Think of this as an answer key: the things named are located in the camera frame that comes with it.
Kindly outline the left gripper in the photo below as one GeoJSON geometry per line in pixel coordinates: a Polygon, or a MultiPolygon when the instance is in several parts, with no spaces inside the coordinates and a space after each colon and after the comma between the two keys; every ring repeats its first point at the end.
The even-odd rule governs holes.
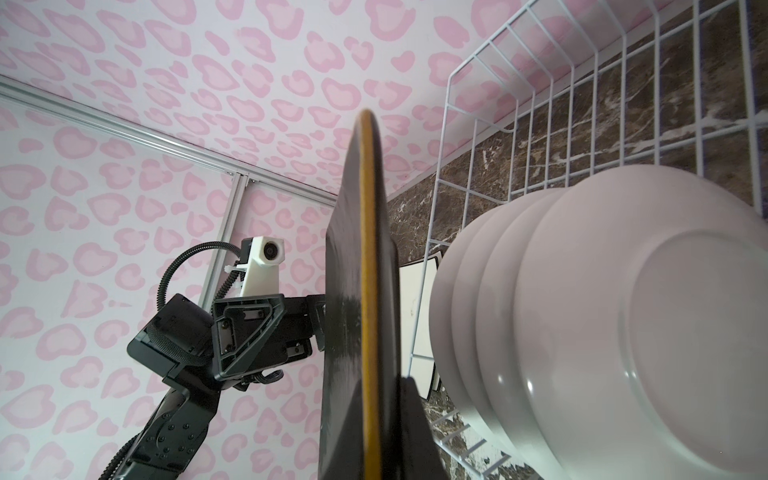
{"type": "Polygon", "coordinates": [[[223,384],[272,384],[281,366],[325,349],[322,294],[236,297],[213,303],[213,373],[223,384]]]}

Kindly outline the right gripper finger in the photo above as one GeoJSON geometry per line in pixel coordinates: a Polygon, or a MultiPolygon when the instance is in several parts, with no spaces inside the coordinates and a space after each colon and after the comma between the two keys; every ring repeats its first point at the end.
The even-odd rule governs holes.
{"type": "Polygon", "coordinates": [[[412,378],[399,379],[400,479],[448,480],[412,378]]]}

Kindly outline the dark brown square plate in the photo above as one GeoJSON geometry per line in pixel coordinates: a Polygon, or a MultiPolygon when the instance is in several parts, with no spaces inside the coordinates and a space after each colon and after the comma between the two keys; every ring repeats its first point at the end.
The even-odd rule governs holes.
{"type": "Polygon", "coordinates": [[[325,354],[318,476],[395,476],[400,340],[397,252],[375,115],[355,121],[326,232],[325,354]]]}

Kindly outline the square white plate round well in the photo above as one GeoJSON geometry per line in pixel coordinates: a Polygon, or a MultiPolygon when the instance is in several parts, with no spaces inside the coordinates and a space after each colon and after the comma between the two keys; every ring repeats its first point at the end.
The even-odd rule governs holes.
{"type": "Polygon", "coordinates": [[[434,252],[426,261],[399,268],[401,374],[415,381],[419,395],[428,400],[439,386],[429,335],[429,302],[437,269],[442,259],[434,252]]]}

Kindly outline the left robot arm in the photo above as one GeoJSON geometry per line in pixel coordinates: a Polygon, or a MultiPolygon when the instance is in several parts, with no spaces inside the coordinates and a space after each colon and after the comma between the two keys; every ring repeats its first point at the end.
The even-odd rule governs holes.
{"type": "Polygon", "coordinates": [[[221,393],[282,379],[282,366],[325,348],[324,295],[217,300],[205,311],[176,294],[130,341],[128,355],[169,390],[104,479],[176,479],[203,445],[221,393]]]}

